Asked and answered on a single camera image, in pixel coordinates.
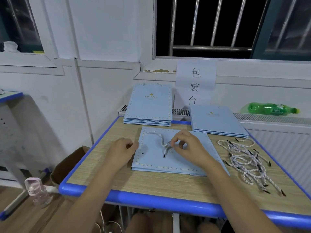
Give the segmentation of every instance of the hand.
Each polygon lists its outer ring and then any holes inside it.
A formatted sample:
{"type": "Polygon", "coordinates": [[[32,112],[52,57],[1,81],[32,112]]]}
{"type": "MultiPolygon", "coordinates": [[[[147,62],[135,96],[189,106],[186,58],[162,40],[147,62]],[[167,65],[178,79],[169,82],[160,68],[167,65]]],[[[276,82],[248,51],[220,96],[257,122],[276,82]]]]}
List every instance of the hand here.
{"type": "Polygon", "coordinates": [[[138,146],[138,142],[133,143],[128,138],[122,137],[116,140],[110,146],[103,165],[115,172],[119,171],[131,159],[138,146]]]}
{"type": "Polygon", "coordinates": [[[202,169],[206,164],[213,160],[212,156],[206,151],[200,140],[186,130],[181,130],[176,133],[172,138],[171,145],[177,153],[202,169]]]}

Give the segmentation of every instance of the chinese character 装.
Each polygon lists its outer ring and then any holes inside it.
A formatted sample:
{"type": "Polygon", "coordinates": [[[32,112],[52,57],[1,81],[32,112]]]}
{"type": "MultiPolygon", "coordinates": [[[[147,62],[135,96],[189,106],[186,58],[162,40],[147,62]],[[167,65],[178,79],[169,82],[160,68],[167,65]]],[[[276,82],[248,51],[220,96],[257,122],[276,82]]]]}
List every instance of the chinese character 装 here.
{"type": "Polygon", "coordinates": [[[199,89],[199,84],[197,84],[197,83],[195,83],[195,84],[194,84],[194,83],[191,83],[191,84],[190,84],[190,90],[189,90],[189,91],[192,91],[192,92],[193,92],[193,91],[196,91],[196,92],[197,92],[198,89],[199,89]]]}
{"type": "Polygon", "coordinates": [[[193,103],[193,104],[195,104],[195,102],[196,102],[196,98],[194,98],[193,96],[189,99],[189,104],[191,104],[191,102],[193,103]]]}
{"type": "Polygon", "coordinates": [[[200,78],[201,77],[200,70],[196,70],[195,68],[193,68],[193,70],[191,72],[192,72],[192,77],[194,77],[194,78],[200,78]]]}

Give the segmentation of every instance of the wooden tabletop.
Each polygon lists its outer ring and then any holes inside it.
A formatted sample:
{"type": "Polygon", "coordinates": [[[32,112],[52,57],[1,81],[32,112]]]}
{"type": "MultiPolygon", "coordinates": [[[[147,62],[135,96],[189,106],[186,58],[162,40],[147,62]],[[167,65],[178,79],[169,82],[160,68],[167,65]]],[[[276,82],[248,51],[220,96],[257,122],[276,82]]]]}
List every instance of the wooden tabletop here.
{"type": "MultiPolygon", "coordinates": [[[[161,128],[192,130],[190,125],[180,124],[172,124],[170,127],[161,128]]],[[[123,124],[123,117],[120,117],[72,174],[67,183],[88,185],[103,163],[105,154],[111,143],[120,137],[138,141],[141,129],[142,125],[123,124]]],[[[208,136],[220,157],[230,162],[228,152],[219,146],[217,141],[235,141],[235,138],[212,134],[208,136]]],[[[286,197],[281,195],[272,185],[267,187],[267,190],[271,193],[268,194],[263,192],[257,185],[246,184],[240,172],[226,166],[232,180],[239,185],[261,209],[311,215],[311,201],[309,198],[259,145],[255,144],[252,148],[255,148],[262,156],[271,162],[271,167],[268,167],[266,163],[263,162],[267,169],[267,175],[284,191],[286,197]]],[[[118,172],[113,182],[112,189],[207,203],[219,203],[208,177],[131,171],[131,164],[132,160],[118,172]]]]}

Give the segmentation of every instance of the paper sign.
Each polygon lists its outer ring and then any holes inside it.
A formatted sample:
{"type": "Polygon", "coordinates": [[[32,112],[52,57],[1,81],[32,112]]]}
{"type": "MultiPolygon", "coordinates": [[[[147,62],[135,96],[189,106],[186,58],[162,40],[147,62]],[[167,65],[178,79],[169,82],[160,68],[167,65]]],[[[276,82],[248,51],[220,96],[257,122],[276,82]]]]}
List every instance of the paper sign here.
{"type": "Polygon", "coordinates": [[[216,80],[216,60],[178,60],[174,108],[209,105],[216,80]]]}

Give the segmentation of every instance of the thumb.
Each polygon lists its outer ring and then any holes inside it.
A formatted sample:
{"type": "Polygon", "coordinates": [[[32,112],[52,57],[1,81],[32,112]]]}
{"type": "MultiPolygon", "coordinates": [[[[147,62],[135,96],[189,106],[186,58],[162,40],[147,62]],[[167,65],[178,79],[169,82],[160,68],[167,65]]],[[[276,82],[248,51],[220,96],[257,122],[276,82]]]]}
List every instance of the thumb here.
{"type": "Polygon", "coordinates": [[[130,148],[127,149],[127,152],[130,154],[134,154],[135,151],[138,149],[139,143],[135,141],[130,148]]]}
{"type": "Polygon", "coordinates": [[[178,147],[178,145],[174,145],[173,147],[174,147],[174,150],[175,150],[177,153],[179,153],[181,156],[184,156],[184,157],[187,156],[187,151],[186,151],[186,150],[184,150],[184,149],[178,147]]]}

